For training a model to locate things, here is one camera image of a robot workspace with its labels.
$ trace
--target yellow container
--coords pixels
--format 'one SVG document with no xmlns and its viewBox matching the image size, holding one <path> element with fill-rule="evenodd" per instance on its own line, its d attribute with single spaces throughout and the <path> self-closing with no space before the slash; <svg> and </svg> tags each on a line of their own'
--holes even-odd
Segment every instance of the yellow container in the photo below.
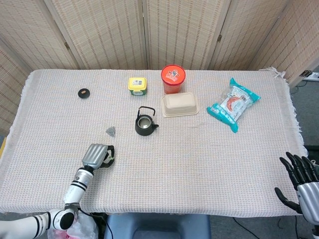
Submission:
<svg viewBox="0 0 319 239">
<path fill-rule="evenodd" d="M 129 90 L 132 95 L 142 96 L 146 94 L 146 78 L 132 77 L 129 78 Z"/>
</svg>

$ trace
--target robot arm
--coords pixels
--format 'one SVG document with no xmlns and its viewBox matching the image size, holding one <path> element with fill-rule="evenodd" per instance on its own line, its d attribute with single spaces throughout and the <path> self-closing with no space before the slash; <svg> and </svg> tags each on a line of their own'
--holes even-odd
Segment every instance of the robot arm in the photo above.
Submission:
<svg viewBox="0 0 319 239">
<path fill-rule="evenodd" d="M 61 231 L 69 229 L 80 208 L 82 196 L 93 179 L 93 171 L 100 167 L 110 167 L 114 162 L 114 147 L 92 144 L 82 162 L 84 167 L 78 169 L 64 196 L 64 210 L 54 209 L 42 215 L 11 222 L 0 221 L 0 239 L 32 239 L 41 236 L 49 228 Z"/>
<path fill-rule="evenodd" d="M 313 236 L 319 239 L 319 173 L 311 161 L 306 157 L 299 157 L 286 153 L 291 164 L 284 158 L 280 161 L 288 171 L 289 177 L 296 190 L 299 204 L 289 201 L 279 188 L 275 188 L 275 192 L 279 200 L 295 210 L 299 214 L 303 214 L 304 218 L 315 226 Z"/>
</svg>

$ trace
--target small gray object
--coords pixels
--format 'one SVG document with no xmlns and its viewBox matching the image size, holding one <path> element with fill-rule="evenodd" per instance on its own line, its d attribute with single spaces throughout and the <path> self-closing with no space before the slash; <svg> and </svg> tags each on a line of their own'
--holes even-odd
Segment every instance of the small gray object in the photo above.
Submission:
<svg viewBox="0 0 319 239">
<path fill-rule="evenodd" d="M 109 127 L 107 130 L 106 130 L 106 133 L 111 136 L 111 137 L 115 137 L 115 127 L 112 126 L 112 127 Z"/>
</svg>

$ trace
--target power strip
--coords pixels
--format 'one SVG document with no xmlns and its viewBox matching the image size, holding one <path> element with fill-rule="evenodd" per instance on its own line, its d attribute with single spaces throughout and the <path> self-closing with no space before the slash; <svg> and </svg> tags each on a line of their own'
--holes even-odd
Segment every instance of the power strip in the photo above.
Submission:
<svg viewBox="0 0 319 239">
<path fill-rule="evenodd" d="M 305 77 L 304 81 L 319 81 L 319 72 L 312 72 L 311 75 Z"/>
</svg>

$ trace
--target red lid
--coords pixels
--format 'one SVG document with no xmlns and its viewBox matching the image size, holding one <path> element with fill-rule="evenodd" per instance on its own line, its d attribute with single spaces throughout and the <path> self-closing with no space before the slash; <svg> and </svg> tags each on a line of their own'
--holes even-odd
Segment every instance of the red lid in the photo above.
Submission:
<svg viewBox="0 0 319 239">
<path fill-rule="evenodd" d="M 169 86 L 178 86 L 184 82 L 186 74 L 182 67 L 177 65 L 165 66 L 161 71 L 161 79 Z"/>
</svg>

